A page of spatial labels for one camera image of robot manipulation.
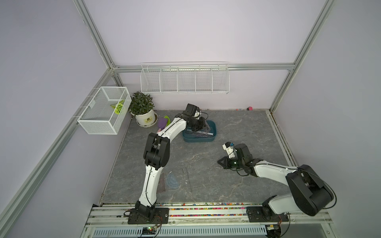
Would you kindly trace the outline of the clear straight ruler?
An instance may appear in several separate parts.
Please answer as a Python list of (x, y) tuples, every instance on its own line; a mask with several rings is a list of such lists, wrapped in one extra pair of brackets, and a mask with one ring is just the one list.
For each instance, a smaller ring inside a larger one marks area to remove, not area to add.
[(214, 133), (206, 132), (206, 131), (192, 131), (192, 130), (186, 130), (186, 134), (192, 134), (197, 136), (214, 136)]

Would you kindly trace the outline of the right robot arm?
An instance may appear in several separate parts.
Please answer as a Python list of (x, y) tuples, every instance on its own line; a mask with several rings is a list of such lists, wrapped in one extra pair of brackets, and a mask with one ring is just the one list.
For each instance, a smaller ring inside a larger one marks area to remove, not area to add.
[(290, 193), (271, 196), (262, 203), (260, 214), (267, 220), (290, 212), (303, 212), (315, 216), (321, 210), (330, 209), (337, 203), (334, 190), (308, 165), (289, 167), (254, 158), (247, 145), (226, 142), (222, 145), (227, 156), (217, 163), (225, 170), (233, 170), (243, 176), (266, 178), (289, 187)]

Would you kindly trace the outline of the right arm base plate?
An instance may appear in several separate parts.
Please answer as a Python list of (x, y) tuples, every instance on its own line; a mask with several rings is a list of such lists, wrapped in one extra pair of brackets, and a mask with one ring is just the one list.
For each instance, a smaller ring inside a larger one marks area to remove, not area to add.
[(267, 207), (250, 206), (246, 208), (246, 213), (250, 223), (270, 222), (282, 223), (289, 222), (287, 213), (275, 214)]

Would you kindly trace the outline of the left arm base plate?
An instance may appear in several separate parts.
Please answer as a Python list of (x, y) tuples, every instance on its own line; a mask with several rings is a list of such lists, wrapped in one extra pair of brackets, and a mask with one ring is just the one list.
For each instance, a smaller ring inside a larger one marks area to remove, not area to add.
[(128, 224), (167, 224), (169, 220), (168, 208), (132, 209), (129, 214)]

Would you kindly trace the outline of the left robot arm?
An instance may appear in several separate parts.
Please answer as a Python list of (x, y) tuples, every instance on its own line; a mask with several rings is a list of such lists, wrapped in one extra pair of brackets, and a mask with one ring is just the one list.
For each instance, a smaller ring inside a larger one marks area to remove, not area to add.
[(148, 135), (143, 158), (145, 179), (142, 193), (136, 207), (154, 208), (157, 201), (157, 188), (163, 168), (170, 158), (170, 146), (176, 136), (186, 128), (200, 131), (206, 127), (206, 119), (201, 116), (199, 107), (188, 104), (186, 109), (175, 116), (171, 123), (158, 133)]

